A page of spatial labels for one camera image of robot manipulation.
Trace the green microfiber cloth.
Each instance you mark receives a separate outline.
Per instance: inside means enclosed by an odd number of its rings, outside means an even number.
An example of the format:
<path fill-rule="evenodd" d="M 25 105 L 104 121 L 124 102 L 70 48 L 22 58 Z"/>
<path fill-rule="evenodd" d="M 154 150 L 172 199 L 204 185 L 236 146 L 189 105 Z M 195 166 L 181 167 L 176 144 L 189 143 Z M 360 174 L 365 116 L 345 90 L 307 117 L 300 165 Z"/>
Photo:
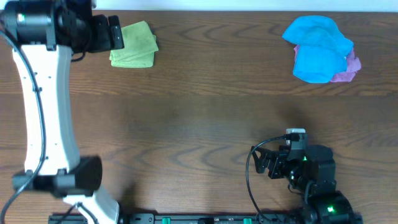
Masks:
<path fill-rule="evenodd" d="M 125 26 L 121 29 L 121 32 L 124 48 L 112 50 L 109 56 L 111 61 L 134 60 L 149 56 L 159 50 L 156 36 L 145 21 Z"/>

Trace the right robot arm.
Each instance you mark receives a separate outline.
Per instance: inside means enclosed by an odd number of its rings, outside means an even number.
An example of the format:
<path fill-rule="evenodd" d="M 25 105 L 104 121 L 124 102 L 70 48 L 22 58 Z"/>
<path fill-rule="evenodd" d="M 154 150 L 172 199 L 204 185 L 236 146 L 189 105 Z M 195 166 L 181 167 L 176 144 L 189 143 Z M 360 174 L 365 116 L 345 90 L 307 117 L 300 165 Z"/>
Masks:
<path fill-rule="evenodd" d="M 287 179 L 289 190 L 302 197 L 303 205 L 282 217 L 261 215 L 265 223 L 362 223 L 349 200 L 336 189 L 336 164 L 329 147 L 291 141 L 272 151 L 252 146 L 248 158 L 254 159 L 256 172 L 268 170 L 270 179 Z"/>

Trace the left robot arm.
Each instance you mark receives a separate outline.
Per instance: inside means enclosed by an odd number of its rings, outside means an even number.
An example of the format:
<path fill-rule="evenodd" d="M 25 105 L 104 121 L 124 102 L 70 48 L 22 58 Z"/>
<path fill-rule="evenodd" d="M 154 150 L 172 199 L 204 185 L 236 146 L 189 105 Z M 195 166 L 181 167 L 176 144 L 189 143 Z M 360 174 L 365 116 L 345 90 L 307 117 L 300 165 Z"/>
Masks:
<path fill-rule="evenodd" d="M 81 156 L 70 108 L 70 66 L 87 53 L 124 47 L 117 16 L 94 15 L 93 0 L 9 1 L 1 35 L 12 46 L 27 126 L 24 170 L 12 178 L 11 201 L 48 192 L 88 223 L 121 223 L 119 203 L 102 186 L 98 156 Z"/>

